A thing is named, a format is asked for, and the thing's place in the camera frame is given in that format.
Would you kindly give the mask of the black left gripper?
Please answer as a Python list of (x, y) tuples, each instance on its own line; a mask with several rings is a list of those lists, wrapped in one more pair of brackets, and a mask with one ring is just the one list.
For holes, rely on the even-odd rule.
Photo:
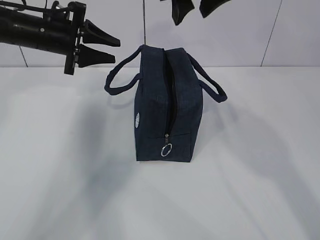
[(71, 1), (63, 7), (59, 1), (54, 1), (51, 8), (43, 13), (40, 36), (43, 37), (43, 50), (65, 56), (64, 73), (73, 75), (76, 56), (79, 68), (98, 64), (114, 64), (114, 55), (92, 49), (84, 44), (79, 45), (79, 30), (82, 27), (82, 42), (85, 44), (100, 44), (120, 47), (121, 41), (104, 32), (90, 20), (85, 18), (87, 5)]

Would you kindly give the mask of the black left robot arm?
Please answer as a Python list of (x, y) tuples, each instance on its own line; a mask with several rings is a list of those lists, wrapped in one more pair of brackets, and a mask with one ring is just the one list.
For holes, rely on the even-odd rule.
[(121, 41), (85, 19), (87, 6), (71, 1), (67, 7), (55, 0), (51, 8), (0, 2), (0, 41), (5, 44), (64, 55), (64, 73), (73, 75), (75, 67), (114, 64), (114, 55), (86, 44), (120, 47)]

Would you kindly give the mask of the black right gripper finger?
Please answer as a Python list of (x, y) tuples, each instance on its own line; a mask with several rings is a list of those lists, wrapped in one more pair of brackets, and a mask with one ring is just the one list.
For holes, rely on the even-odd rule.
[(201, 0), (199, 10), (203, 18), (208, 17), (214, 10), (230, 0)]
[(174, 24), (178, 26), (183, 21), (184, 17), (194, 8), (192, 0), (172, 0), (171, 16)]

